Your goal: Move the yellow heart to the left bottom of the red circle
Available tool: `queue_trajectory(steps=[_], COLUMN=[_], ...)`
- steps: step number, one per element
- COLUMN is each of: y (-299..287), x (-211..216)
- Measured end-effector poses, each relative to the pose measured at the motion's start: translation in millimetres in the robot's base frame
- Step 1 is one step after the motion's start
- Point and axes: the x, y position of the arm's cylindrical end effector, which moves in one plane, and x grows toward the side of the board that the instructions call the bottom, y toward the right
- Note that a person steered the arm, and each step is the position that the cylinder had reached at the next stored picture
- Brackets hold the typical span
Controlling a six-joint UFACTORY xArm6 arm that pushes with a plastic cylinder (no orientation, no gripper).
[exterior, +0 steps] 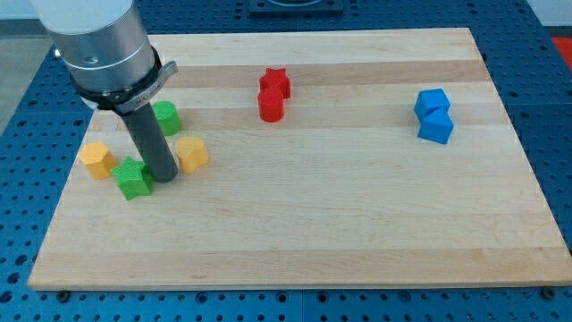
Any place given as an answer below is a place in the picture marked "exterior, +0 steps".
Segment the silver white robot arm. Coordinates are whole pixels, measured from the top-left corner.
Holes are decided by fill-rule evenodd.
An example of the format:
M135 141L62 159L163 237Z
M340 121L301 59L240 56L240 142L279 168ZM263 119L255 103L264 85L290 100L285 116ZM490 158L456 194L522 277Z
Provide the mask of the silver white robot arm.
M101 110L130 114L173 76L151 46L133 0L33 0L73 85Z

